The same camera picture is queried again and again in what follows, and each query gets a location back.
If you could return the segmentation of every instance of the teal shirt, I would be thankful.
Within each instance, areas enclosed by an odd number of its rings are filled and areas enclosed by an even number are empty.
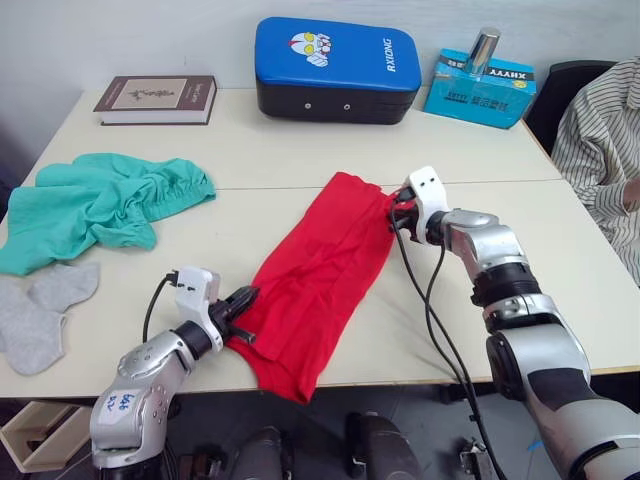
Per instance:
[[[153,163],[92,153],[50,165],[35,187],[11,194],[0,272],[26,275],[94,243],[149,250],[156,244],[151,222],[214,198],[208,175],[179,158]]]

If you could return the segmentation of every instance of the brown book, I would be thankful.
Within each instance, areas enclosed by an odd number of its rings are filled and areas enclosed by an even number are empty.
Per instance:
[[[103,125],[206,125],[216,90],[211,75],[116,77],[93,111]]]

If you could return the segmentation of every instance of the person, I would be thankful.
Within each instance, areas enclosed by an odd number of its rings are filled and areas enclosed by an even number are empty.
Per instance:
[[[578,92],[551,158],[640,286],[640,57]]]

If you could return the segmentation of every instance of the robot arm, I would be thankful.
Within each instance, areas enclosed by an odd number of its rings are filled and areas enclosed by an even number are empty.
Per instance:
[[[409,175],[398,200],[408,203],[396,215],[412,240],[444,245],[464,263],[490,334],[494,383],[526,404],[560,476],[640,478],[640,417],[591,390],[584,350],[541,292],[513,231],[494,215],[449,210],[431,167]]]
[[[160,478],[169,404],[196,361],[210,350],[220,352],[232,335],[253,340],[232,322],[251,306],[257,289],[243,287],[217,300],[215,273],[185,267],[170,278],[184,323],[122,357],[115,380],[93,408],[92,455],[101,478]]]

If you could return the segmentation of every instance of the metal cylinder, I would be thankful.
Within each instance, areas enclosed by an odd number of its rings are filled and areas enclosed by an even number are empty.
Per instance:
[[[471,75],[482,75],[491,60],[498,40],[500,40],[500,30],[497,28],[484,27],[481,29],[473,44],[464,71]]]

